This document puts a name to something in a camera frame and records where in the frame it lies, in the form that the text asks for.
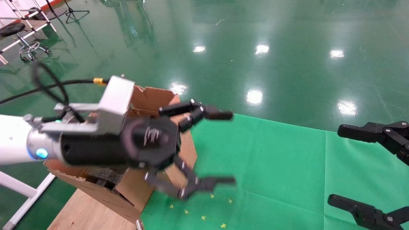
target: tripod stand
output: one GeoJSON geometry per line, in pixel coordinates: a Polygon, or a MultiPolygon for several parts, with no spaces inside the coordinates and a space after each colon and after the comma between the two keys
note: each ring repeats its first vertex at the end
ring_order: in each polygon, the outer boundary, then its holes
{"type": "Polygon", "coordinates": [[[76,20],[80,20],[81,18],[87,16],[87,14],[90,13],[89,10],[73,10],[73,9],[68,5],[68,3],[67,3],[66,0],[64,0],[64,2],[65,2],[65,4],[66,4],[67,7],[68,7],[68,12],[65,13],[65,15],[67,16],[67,20],[65,20],[65,23],[67,23],[67,24],[68,24],[68,19],[70,19],[70,18],[73,19],[74,21],[76,21],[76,20]],[[80,18],[77,19],[77,18],[75,17],[75,15],[74,15],[74,12],[87,12],[87,13],[84,14],[82,17],[80,17],[80,18]]]}

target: green mat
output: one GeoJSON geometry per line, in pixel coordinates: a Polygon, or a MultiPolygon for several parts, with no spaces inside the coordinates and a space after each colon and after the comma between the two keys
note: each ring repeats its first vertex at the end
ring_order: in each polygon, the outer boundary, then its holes
{"type": "Polygon", "coordinates": [[[155,192],[142,213],[147,230],[358,230],[349,212],[327,204],[328,195],[384,212],[409,205],[409,167],[379,144],[243,115],[203,121],[192,134],[196,173],[233,174],[238,185],[187,202],[155,192]]]}

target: green floor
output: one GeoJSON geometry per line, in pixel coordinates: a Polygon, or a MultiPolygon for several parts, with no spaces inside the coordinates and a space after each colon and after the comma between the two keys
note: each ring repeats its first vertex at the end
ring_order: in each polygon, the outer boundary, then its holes
{"type": "MultiPolygon", "coordinates": [[[[61,80],[124,73],[181,100],[329,131],[409,120],[408,1],[101,1],[70,2],[91,11],[80,25],[52,21],[60,38],[43,40],[52,56],[39,59],[61,80]]],[[[4,53],[10,64],[0,66],[0,100],[33,88],[17,51],[4,53]]],[[[72,102],[91,103],[103,88],[68,91],[72,102]]],[[[37,94],[0,106],[0,114],[50,115],[53,106],[37,94]]],[[[39,164],[0,170],[32,186],[47,173],[39,164]]],[[[46,229],[73,191],[54,181],[18,229],[46,229]]],[[[0,194],[2,226],[25,199],[0,194]]]]}

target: cardboard flap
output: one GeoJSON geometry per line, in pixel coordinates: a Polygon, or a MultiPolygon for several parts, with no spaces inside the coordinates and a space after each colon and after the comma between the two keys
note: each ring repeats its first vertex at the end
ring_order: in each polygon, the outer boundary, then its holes
{"type": "Polygon", "coordinates": [[[158,111],[159,107],[169,105],[174,96],[169,90],[135,86],[130,102],[135,108],[158,111]]]}
{"type": "Polygon", "coordinates": [[[56,159],[49,159],[45,161],[43,165],[45,165],[47,168],[51,170],[59,171],[69,176],[75,177],[78,177],[82,173],[82,171],[85,170],[85,168],[83,167],[68,166],[56,159]]]}
{"type": "Polygon", "coordinates": [[[143,109],[143,108],[134,108],[132,110],[132,113],[135,114],[136,117],[159,117],[159,112],[158,111],[152,111],[148,109],[143,109]]]}
{"type": "Polygon", "coordinates": [[[85,181],[84,178],[75,178],[73,176],[64,175],[58,171],[48,169],[49,172],[60,178],[61,180],[81,189],[86,194],[90,195],[112,211],[123,216],[127,220],[134,222],[139,218],[143,209],[137,209],[130,205],[125,199],[118,194],[113,194],[108,189],[85,181]]]}
{"type": "Polygon", "coordinates": [[[153,192],[153,187],[149,187],[144,180],[146,172],[146,170],[128,168],[115,188],[138,210],[143,210],[153,192]]]}
{"type": "MultiPolygon", "coordinates": [[[[190,131],[186,131],[185,133],[180,135],[182,145],[181,150],[179,153],[180,158],[190,167],[193,168],[198,158],[196,154],[195,145],[193,144],[192,135],[190,131]]],[[[186,185],[186,177],[184,174],[172,164],[171,166],[165,169],[166,174],[168,175],[169,179],[172,181],[174,185],[179,188],[182,188],[186,185]]]]}

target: wooden platform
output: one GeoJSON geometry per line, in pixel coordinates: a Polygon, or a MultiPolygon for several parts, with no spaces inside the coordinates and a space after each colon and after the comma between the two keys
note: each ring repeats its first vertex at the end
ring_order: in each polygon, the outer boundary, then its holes
{"type": "Polygon", "coordinates": [[[122,218],[77,189],[47,230],[135,230],[122,218]]]}

